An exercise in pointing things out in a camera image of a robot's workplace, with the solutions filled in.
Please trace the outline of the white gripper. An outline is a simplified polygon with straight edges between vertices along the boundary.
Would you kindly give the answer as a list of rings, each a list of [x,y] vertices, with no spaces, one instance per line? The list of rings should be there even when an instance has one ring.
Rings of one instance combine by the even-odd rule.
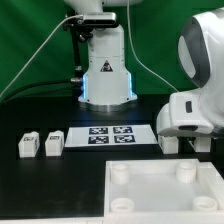
[[[157,116],[156,130],[166,137],[224,138],[224,126],[214,124],[200,110],[199,91],[171,94]]]

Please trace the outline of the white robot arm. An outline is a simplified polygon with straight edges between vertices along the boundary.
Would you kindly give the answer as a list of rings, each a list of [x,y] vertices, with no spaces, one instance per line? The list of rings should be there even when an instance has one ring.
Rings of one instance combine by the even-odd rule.
[[[79,102],[94,109],[120,107],[137,99],[124,62],[124,31],[105,6],[142,0],[64,0],[87,30],[89,68]],[[157,117],[160,136],[224,136],[224,7],[192,16],[181,32],[178,57],[196,85],[173,93]]]

